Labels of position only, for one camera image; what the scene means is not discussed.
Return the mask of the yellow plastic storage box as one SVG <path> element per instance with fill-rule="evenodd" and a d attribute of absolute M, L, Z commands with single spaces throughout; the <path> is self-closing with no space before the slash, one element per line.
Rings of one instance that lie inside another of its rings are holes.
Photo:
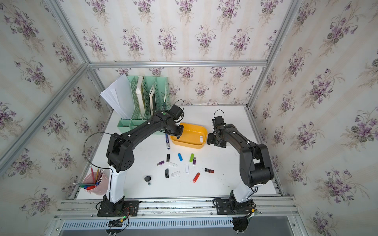
<path fill-rule="evenodd" d="M 170 136 L 173 144 L 188 148 L 201 149 L 206 144 L 207 129 L 200 125 L 181 123 L 184 131 L 181 137 Z M 200 142 L 200 136 L 203 136 L 203 143 Z"/>

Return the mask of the red black swivel usb drive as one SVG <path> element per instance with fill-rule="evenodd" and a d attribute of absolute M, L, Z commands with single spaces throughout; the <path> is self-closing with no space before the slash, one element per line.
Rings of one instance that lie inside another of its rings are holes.
<path fill-rule="evenodd" d="M 205 168 L 205 170 L 204 170 L 205 172 L 207 172 L 207 173 L 214 173 L 214 170 L 212 170 L 212 169 L 208 169 L 208 168 Z"/>

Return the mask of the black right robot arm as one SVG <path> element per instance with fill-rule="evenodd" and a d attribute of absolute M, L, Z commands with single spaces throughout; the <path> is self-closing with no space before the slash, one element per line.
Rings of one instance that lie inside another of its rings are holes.
<path fill-rule="evenodd" d="M 226 124 L 223 117 L 212 119 L 213 132 L 208 134 L 207 144 L 226 148 L 230 144 L 239 153 L 239 174 L 242 183 L 232 190 L 234 203 L 245 203 L 254 193 L 254 187 L 267 184 L 274 178 L 274 168 L 268 147 L 252 142 L 233 124 Z"/>

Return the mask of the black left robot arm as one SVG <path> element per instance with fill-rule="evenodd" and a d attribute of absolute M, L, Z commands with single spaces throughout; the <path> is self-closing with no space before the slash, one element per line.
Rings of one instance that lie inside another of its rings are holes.
<path fill-rule="evenodd" d="M 180 125 L 184 110 L 177 105 L 167 110 L 155 112 L 144 123 L 126 133 L 111 135 L 106 151 L 110 177 L 107 199 L 115 204 L 124 199 L 124 185 L 127 170 L 134 164 L 134 149 L 152 134 L 163 131 L 165 134 L 181 137 L 184 126 Z"/>

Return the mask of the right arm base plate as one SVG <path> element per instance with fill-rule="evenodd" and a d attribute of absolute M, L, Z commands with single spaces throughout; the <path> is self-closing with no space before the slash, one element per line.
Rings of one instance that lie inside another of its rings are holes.
<path fill-rule="evenodd" d="M 214 198 L 213 205 L 216 208 L 217 215 L 248 215 L 256 209 L 253 200 L 238 203 L 232 197 L 228 199 Z"/>

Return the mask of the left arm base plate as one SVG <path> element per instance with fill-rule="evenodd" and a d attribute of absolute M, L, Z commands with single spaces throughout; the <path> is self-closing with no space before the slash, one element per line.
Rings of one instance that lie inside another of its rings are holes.
<path fill-rule="evenodd" d="M 101 201 L 100 205 L 96 207 L 97 217 L 134 217 L 137 216 L 139 204 L 140 201 L 121 200 L 115 204 L 109 201 Z"/>

